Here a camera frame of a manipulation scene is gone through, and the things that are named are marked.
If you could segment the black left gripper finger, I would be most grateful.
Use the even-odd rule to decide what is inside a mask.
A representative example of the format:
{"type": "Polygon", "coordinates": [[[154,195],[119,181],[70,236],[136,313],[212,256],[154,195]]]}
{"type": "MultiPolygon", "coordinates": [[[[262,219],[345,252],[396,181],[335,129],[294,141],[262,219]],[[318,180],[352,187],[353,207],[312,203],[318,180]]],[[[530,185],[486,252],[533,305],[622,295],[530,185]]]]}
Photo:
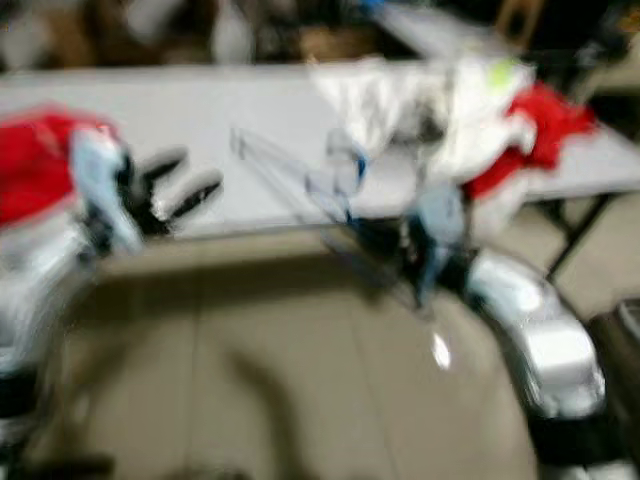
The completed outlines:
{"type": "Polygon", "coordinates": [[[221,173],[197,175],[186,188],[183,188],[174,205],[169,207],[169,223],[177,223],[192,211],[200,209],[202,204],[209,201],[219,191],[223,182],[224,175],[221,173]]]}
{"type": "Polygon", "coordinates": [[[143,182],[147,186],[155,186],[182,168],[188,156],[188,148],[172,147],[146,157],[143,161],[143,182]]]}

